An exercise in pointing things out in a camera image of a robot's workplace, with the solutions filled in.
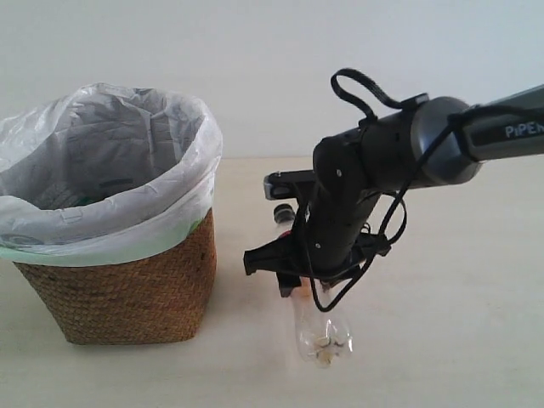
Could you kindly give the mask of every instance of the white wall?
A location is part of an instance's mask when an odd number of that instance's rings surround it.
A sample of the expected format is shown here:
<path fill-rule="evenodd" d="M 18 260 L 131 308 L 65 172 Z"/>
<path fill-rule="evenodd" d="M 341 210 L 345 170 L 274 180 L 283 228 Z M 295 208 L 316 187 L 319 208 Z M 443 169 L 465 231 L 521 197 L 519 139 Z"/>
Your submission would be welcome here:
<path fill-rule="evenodd" d="M 542 0 L 3 0 L 0 116 L 91 82 L 168 88 L 210 105 L 226 156 L 306 156 L 359 118 L 330 89 L 344 66 L 399 99 L 544 82 L 543 14 Z"/>

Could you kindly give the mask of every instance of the white plastic bag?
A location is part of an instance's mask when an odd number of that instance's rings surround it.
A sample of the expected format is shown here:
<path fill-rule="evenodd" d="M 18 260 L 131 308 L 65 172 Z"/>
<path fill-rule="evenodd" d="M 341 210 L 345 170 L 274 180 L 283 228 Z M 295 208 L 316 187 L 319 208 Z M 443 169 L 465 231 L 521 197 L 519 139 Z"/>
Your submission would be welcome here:
<path fill-rule="evenodd" d="M 199 99 L 97 83 L 0 122 L 0 258 L 84 266 L 183 241 L 223 136 Z"/>

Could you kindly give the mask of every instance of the white table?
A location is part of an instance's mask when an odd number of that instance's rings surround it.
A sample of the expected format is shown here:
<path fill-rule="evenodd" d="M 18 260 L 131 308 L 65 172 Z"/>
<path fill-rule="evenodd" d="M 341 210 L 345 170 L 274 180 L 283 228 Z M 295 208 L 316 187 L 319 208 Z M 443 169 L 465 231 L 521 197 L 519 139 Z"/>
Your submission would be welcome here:
<path fill-rule="evenodd" d="M 1 262 L 0 406 L 544 406 L 544 160 L 489 163 L 469 184 L 411 192 L 403 239 L 341 304 L 354 356 L 328 370 L 294 351 L 274 274 L 246 277 L 241 263 L 275 237 L 263 176 L 309 164 L 223 160 L 217 284 L 186 343 L 73 346 Z"/>

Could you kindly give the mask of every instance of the wicker basket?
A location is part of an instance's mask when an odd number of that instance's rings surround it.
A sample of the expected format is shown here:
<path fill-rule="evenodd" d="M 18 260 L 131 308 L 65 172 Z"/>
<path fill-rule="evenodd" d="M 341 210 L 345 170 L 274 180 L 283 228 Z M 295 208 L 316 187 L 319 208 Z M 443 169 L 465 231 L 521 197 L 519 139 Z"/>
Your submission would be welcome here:
<path fill-rule="evenodd" d="M 61 268 L 16 263 L 70 343 L 174 343 L 193 338 L 216 272 L 213 214 L 185 241 L 119 265 Z"/>

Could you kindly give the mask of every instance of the clear plastic bottle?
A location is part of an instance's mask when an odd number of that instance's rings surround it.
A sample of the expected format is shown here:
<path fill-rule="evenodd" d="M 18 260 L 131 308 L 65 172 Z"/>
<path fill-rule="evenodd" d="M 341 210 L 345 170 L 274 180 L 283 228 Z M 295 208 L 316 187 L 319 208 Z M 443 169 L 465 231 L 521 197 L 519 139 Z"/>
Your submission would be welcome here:
<path fill-rule="evenodd" d="M 282 204 L 274 210 L 278 235 L 287 234 L 292 227 L 295 212 Z M 328 304 L 332 289 L 325 290 L 316 281 L 321 303 Z M 353 353 L 353 338 L 343 311 L 337 306 L 328 313 L 315 306 L 309 278 L 302 278 L 302 285 L 292 290 L 289 297 L 295 320 L 297 350 L 304 361 L 314 362 L 320 368 L 331 365 L 334 357 L 349 357 Z"/>

